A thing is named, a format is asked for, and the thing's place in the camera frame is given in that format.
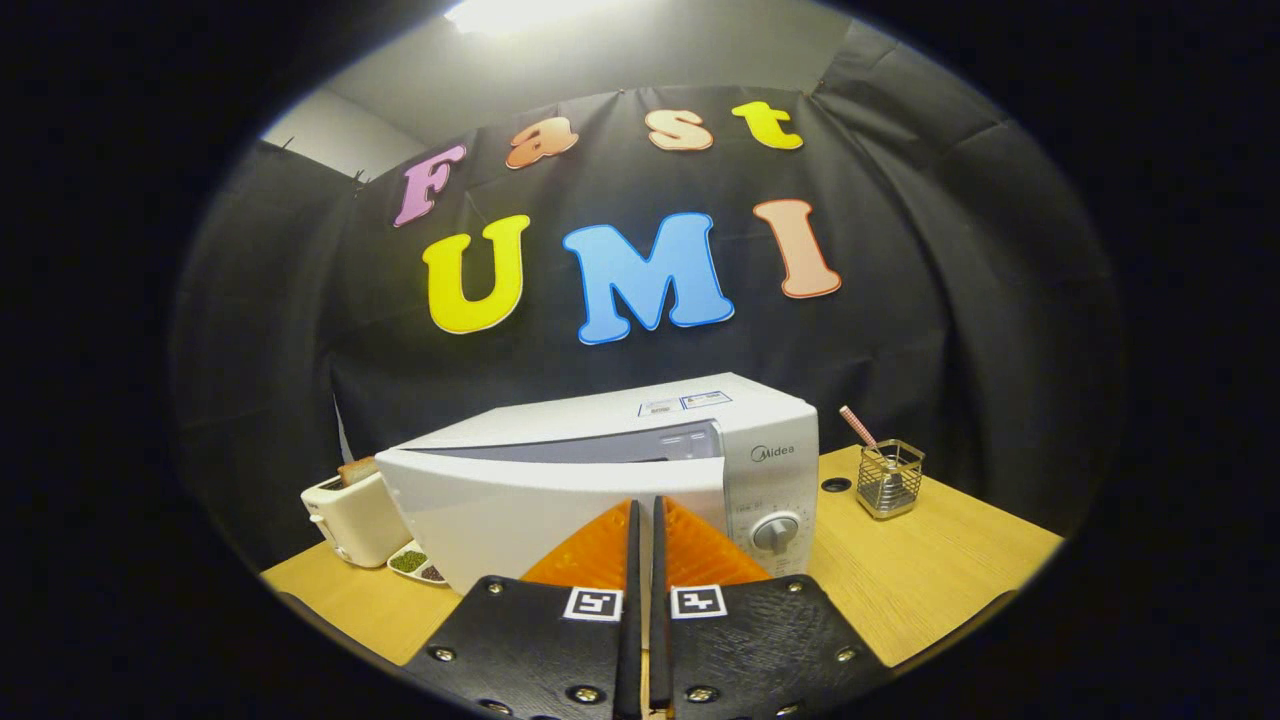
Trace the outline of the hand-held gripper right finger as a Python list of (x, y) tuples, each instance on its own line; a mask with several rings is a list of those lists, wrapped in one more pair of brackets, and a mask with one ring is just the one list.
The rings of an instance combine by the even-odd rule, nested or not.
[(669, 719), (822, 719), (891, 678), (814, 578), (768, 575), (664, 496), (650, 630), (650, 698)]

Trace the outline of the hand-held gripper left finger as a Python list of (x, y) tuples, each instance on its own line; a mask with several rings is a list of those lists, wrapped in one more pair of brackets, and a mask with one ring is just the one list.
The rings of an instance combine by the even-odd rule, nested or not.
[(550, 569), (483, 577), (406, 675), (485, 717), (639, 717), (640, 503), (616, 505), (576, 538), (595, 541), (607, 578)]

